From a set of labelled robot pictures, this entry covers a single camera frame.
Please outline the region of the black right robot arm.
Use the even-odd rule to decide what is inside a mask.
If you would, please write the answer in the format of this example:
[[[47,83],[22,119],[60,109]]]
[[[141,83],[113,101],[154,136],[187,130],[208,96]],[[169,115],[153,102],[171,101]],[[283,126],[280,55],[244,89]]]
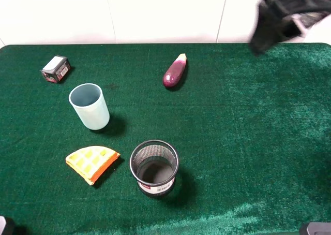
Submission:
[[[258,56],[278,43],[303,37],[329,15],[330,0],[261,0],[250,49]]]

